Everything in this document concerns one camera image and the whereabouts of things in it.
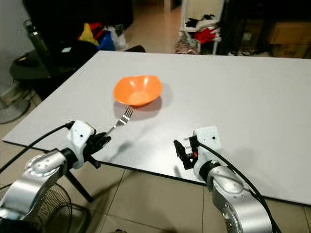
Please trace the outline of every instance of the black cable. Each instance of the black cable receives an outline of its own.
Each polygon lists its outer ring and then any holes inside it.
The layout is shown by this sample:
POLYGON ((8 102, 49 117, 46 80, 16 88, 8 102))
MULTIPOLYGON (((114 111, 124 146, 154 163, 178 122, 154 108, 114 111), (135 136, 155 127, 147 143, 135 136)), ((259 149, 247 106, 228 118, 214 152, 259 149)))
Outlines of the black cable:
POLYGON ((15 155, 9 162, 7 162, 3 167, 0 168, 0 174, 6 170, 16 159, 18 159, 23 153, 25 153, 27 150, 31 149, 35 144, 37 144, 39 141, 43 140, 47 136, 50 136, 52 133, 55 133, 56 131, 59 131, 62 128, 70 129, 72 125, 74 124, 74 121, 71 121, 70 123, 64 124, 62 126, 57 127, 56 129, 46 133, 42 137, 38 138, 36 141, 32 142, 30 145, 25 147, 20 153, 15 155))
POLYGON ((216 151, 214 151, 213 149, 209 148, 208 146, 202 144, 201 142, 198 141, 198 145, 203 147, 204 149, 207 149, 209 152, 211 152, 212 154, 214 154, 215 156, 217 156, 219 159, 221 159, 222 161, 224 161, 228 168, 230 168, 231 170, 235 171, 251 188, 252 190, 255 192, 256 197, 258 199, 258 201, 263 205, 264 209, 266 210, 271 224, 272 224, 272 230, 274 233, 281 233, 280 228, 278 227, 277 223, 275 222, 275 220, 273 219, 271 212, 269 210, 269 207, 265 201, 265 199, 263 198, 263 196, 260 194, 260 192, 256 189, 256 187, 252 184, 252 182, 243 175, 243 173, 241 173, 235 166, 233 166, 233 164, 231 164, 228 160, 226 160, 223 156, 221 156, 219 153, 217 153, 216 151))

